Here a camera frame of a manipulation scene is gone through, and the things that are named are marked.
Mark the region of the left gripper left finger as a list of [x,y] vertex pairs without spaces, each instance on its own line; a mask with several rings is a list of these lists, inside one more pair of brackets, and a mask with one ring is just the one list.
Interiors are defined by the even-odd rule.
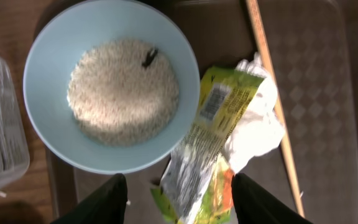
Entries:
[[127,201],[126,178],[116,174],[51,224],[123,224]]

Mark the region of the light blue rice bowl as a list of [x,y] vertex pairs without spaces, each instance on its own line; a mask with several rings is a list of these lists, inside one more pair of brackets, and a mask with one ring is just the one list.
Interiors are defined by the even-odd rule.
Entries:
[[[130,147],[109,147],[87,138],[67,101],[71,71],[81,55],[106,40],[135,37],[166,54],[177,75],[178,110],[156,137]],[[196,114],[200,74],[184,34],[165,14],[137,1],[57,1],[41,15],[25,63],[25,107],[45,145],[65,162],[98,174],[130,173],[168,155]]]

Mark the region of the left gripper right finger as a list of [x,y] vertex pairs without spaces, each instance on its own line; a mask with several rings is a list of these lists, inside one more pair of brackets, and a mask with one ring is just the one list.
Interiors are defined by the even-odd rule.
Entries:
[[237,220],[242,224],[311,224],[243,173],[231,182]]

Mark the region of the wooden chopstick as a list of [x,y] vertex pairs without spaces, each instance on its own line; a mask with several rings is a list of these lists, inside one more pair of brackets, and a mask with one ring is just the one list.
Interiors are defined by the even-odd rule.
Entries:
[[[267,38],[265,35],[264,25],[262,22],[262,17],[260,15],[260,9],[257,0],[246,0],[247,10],[249,13],[250,21],[252,24],[252,29],[254,32],[255,41],[257,48],[262,60],[262,65],[265,69],[271,74],[273,81],[277,85],[275,78],[275,73],[273,70],[272,60],[270,56],[269,46],[267,43]],[[298,176],[296,173],[295,162],[293,158],[293,152],[291,148],[290,137],[288,135],[287,124],[285,121],[285,116],[283,112],[282,102],[280,96],[277,96],[275,102],[274,110],[277,114],[278,120],[282,123],[285,134],[281,141],[281,152],[283,156],[283,161],[287,170],[288,181],[290,184],[291,192],[293,195],[293,200],[296,206],[296,210],[303,218],[305,217],[305,212],[303,208],[303,203],[301,200],[300,187],[298,183]]]

